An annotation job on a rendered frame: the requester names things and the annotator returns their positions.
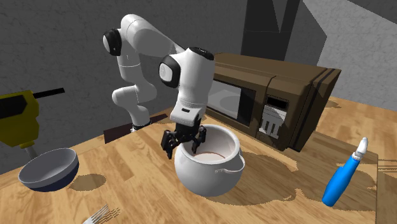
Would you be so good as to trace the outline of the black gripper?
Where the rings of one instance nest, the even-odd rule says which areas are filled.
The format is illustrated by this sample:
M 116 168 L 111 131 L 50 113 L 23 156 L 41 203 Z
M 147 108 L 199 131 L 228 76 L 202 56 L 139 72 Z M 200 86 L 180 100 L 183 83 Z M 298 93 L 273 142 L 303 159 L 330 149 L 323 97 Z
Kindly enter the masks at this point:
M 164 130 L 160 145 L 166 152 L 168 159 L 172 158 L 174 148 L 176 148 L 180 143 L 189 141 L 193 141 L 193 154 L 197 153 L 197 148 L 201 143 L 205 142 L 207 134 L 207 129 L 203 125 L 200 126 L 200 123 L 201 119 L 199 119 L 199 116 L 197 115 L 192 127 L 177 123 L 175 132 Z

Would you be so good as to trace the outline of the white round pot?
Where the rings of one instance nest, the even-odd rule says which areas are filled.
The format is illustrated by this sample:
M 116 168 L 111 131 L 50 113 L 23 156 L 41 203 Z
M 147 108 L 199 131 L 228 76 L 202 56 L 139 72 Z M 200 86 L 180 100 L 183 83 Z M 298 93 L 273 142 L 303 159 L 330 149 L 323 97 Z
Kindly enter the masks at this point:
M 174 155 L 176 174 L 191 192 L 216 197 L 229 192 L 240 180 L 246 162 L 240 142 L 229 129 L 205 124 L 206 140 L 197 151 L 193 143 L 181 143 Z

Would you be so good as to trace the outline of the dark brown robot stand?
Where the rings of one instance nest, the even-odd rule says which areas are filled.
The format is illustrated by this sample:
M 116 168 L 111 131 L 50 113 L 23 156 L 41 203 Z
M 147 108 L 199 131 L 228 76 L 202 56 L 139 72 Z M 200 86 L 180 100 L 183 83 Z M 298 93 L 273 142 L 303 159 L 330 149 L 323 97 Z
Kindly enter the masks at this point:
M 163 113 L 161 115 L 156 115 L 156 116 L 152 116 L 150 118 L 150 122 L 151 123 L 156 123 L 160 120 L 163 120 L 165 118 L 167 118 L 168 116 Z M 108 130 L 104 130 L 103 134 L 104 134 L 104 143 L 110 143 L 111 141 L 114 141 L 116 139 L 119 139 L 123 136 L 126 136 L 127 134 L 131 133 L 131 129 L 133 128 L 133 124 L 132 123 L 128 123 L 125 125 L 121 125 L 118 127 L 114 127 L 112 129 L 108 129 Z

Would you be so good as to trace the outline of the silver fork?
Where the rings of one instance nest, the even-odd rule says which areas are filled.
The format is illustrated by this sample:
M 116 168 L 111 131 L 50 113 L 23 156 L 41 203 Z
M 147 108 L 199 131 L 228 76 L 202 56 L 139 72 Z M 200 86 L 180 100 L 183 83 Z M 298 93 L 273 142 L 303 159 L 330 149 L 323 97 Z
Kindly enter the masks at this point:
M 107 204 L 105 204 L 91 217 L 87 218 L 82 224 L 96 224 L 103 216 L 106 215 L 108 211 L 109 211 L 109 207 Z

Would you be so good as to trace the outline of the brown microwave oven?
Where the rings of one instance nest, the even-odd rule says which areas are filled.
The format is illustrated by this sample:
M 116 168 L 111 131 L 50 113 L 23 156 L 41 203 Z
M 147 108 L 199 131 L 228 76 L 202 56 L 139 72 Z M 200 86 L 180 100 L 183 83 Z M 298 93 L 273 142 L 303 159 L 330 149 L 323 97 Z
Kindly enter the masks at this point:
M 206 113 L 283 151 L 301 151 L 341 71 L 217 53 Z

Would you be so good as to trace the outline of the grey bowl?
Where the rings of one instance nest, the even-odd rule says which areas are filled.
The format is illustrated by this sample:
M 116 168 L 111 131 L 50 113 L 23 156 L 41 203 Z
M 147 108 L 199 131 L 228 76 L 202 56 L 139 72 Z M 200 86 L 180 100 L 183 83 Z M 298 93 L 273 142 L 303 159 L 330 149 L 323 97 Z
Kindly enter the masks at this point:
M 66 187 L 76 176 L 80 163 L 70 148 L 48 151 L 28 162 L 19 172 L 18 180 L 37 192 L 54 192 Z

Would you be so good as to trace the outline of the blue spray bottle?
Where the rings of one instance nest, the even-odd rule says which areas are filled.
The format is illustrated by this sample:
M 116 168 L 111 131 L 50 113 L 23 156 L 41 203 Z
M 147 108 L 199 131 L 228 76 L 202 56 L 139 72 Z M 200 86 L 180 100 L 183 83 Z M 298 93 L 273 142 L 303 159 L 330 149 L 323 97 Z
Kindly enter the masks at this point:
M 368 138 L 364 137 L 360 141 L 356 151 L 352 153 L 346 163 L 335 171 L 334 175 L 329 180 L 322 197 L 322 202 L 326 206 L 334 206 L 340 196 L 344 193 L 353 174 L 360 164 L 361 159 L 366 154 L 367 147 Z

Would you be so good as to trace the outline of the yellow power drill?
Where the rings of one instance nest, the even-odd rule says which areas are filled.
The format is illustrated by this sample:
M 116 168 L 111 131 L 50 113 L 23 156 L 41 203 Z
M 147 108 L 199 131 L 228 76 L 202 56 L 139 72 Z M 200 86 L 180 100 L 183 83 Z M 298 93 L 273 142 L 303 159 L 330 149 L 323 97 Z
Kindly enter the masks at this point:
M 0 142 L 10 147 L 19 146 L 31 159 L 36 158 L 38 154 L 32 146 L 39 134 L 37 99 L 64 92 L 63 88 L 56 88 L 36 93 L 25 90 L 0 95 Z

